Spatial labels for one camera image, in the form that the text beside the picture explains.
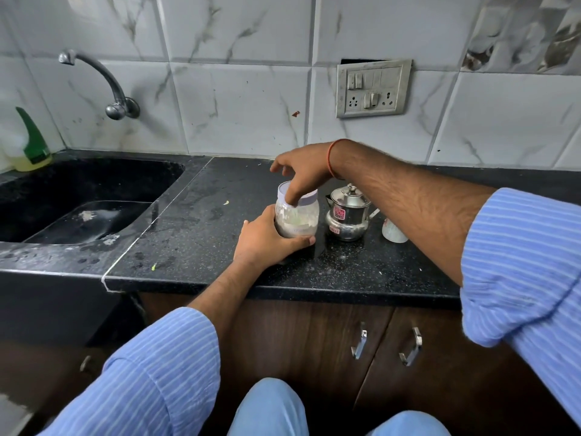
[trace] red thread bracelet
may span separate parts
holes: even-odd
[[[327,150],[327,168],[329,169],[330,175],[333,176],[335,179],[339,179],[339,177],[337,177],[335,173],[333,173],[333,168],[330,167],[330,151],[335,146],[335,144],[340,140],[341,139],[337,139],[335,142],[332,142],[331,145],[329,146],[329,149]]]

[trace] left hand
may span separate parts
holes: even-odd
[[[252,222],[244,220],[234,250],[234,261],[248,260],[262,272],[293,252],[315,243],[314,236],[281,237],[274,227],[274,207],[267,206],[262,215]]]

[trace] faucet spout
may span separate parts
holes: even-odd
[[[109,83],[111,90],[113,91],[113,98],[115,102],[109,104],[105,107],[105,113],[111,119],[119,120],[124,116],[130,118],[138,118],[140,115],[140,107],[137,102],[123,93],[123,88],[119,82],[115,79],[113,74],[101,64],[97,59],[81,52],[72,49],[63,50],[59,55],[59,62],[61,64],[75,65],[76,59],[84,61],[86,64],[93,67],[96,71],[103,75],[103,78]]]

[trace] yellow liquid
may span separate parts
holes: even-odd
[[[37,164],[31,163],[25,156],[9,157],[8,160],[11,162],[12,166],[16,169],[16,171],[33,171],[51,163],[52,155],[49,154],[48,158]]]

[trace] sink basin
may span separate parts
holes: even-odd
[[[78,244],[118,233],[183,172],[113,157],[48,165],[0,185],[0,242]]]

